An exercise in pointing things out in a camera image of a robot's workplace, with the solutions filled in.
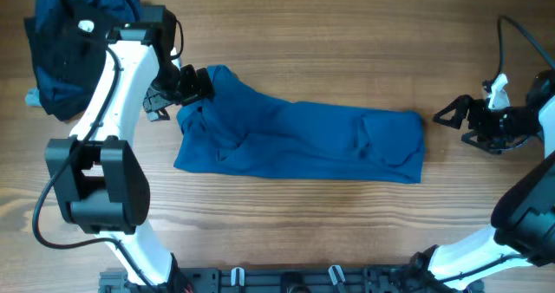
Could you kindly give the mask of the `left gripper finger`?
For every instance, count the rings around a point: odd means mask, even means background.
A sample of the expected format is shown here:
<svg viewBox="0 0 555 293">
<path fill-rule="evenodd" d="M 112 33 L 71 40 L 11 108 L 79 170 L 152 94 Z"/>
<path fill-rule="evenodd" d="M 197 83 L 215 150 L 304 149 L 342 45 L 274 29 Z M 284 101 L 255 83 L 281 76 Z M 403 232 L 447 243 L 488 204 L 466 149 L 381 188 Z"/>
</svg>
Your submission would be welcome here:
<svg viewBox="0 0 555 293">
<path fill-rule="evenodd" d="M 180 69 L 180 105 L 186 106 L 200 98 L 199 76 L 193 65 L 186 65 Z"/>
<path fill-rule="evenodd" d="M 212 79 L 206 68 L 200 68 L 196 71 L 197 89 L 200 99 L 212 99 L 215 95 L 215 89 L 212 85 Z"/>
</svg>

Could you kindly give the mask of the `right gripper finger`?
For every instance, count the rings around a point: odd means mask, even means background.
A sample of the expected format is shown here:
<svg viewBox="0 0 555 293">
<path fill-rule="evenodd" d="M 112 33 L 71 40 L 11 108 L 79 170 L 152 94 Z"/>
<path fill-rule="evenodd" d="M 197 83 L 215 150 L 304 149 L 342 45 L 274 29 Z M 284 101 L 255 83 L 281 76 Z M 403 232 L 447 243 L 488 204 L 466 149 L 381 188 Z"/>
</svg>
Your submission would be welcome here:
<svg viewBox="0 0 555 293">
<path fill-rule="evenodd" d="M 490 154 L 498 154 L 499 149 L 496 147 L 495 142 L 488 137 L 479 135 L 477 131 L 470 131 L 461 135 L 461 140 L 469 146 L 479 148 Z"/>
<path fill-rule="evenodd" d="M 449 105 L 443 108 L 441 111 L 436 113 L 433 117 L 433 122 L 451 127 L 454 129 L 460 129 L 462 121 L 467 118 L 468 111 L 473 103 L 473 98 L 470 95 L 461 95 L 452 101 Z M 444 119 L 443 116 L 453 112 L 450 119 Z"/>
</svg>

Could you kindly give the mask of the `blue t-shirt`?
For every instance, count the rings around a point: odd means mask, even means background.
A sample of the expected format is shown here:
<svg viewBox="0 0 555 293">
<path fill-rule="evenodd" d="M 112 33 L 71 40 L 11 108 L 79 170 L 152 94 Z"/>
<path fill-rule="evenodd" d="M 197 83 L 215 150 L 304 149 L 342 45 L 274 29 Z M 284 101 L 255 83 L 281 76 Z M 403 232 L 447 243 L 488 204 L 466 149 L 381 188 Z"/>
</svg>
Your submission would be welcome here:
<svg viewBox="0 0 555 293">
<path fill-rule="evenodd" d="M 425 142 L 416 112 L 290 102 L 259 93 L 224 65 L 207 72 L 214 97 L 177 113 L 183 140 L 175 168 L 270 179 L 421 182 Z"/>
</svg>

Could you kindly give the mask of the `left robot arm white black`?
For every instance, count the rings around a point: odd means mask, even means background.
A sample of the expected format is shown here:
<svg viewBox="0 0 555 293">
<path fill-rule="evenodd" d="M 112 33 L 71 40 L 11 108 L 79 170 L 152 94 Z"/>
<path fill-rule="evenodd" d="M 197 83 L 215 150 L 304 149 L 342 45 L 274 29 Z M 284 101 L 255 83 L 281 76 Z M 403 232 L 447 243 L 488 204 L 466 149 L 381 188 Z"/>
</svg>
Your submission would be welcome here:
<svg viewBox="0 0 555 293">
<path fill-rule="evenodd" d="M 115 25 L 104 41 L 93 41 L 106 55 L 101 78 L 85 114 L 66 139 L 52 139 L 45 151 L 50 179 L 36 202 L 32 231 L 51 249 L 71 250 L 106 244 L 127 270 L 133 292 L 191 292 L 174 255 L 147 220 L 150 187 L 132 149 L 134 129 L 148 94 L 160 106 L 186 106 L 215 95 L 206 69 L 177 66 L 169 23 Z M 41 209 L 55 191 L 63 219 L 90 236 L 55 244 L 39 229 Z"/>
</svg>

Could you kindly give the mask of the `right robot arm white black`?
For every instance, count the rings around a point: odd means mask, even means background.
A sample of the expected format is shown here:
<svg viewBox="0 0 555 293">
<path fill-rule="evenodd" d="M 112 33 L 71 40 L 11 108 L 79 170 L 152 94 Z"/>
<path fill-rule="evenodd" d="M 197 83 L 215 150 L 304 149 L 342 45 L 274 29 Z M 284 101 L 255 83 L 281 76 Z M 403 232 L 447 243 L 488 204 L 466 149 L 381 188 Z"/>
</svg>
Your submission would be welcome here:
<svg viewBox="0 0 555 293">
<path fill-rule="evenodd" d="M 464 291 L 483 277 L 554 261 L 554 72 L 540 72 L 522 107 L 510 105 L 500 74 L 485 83 L 486 99 L 462 95 L 434 116 L 434 122 L 460 128 L 462 141 L 501 154 L 532 136 L 544 144 L 544 158 L 494 207 L 487 227 L 455 244 L 435 246 L 422 255 L 424 287 Z"/>
</svg>

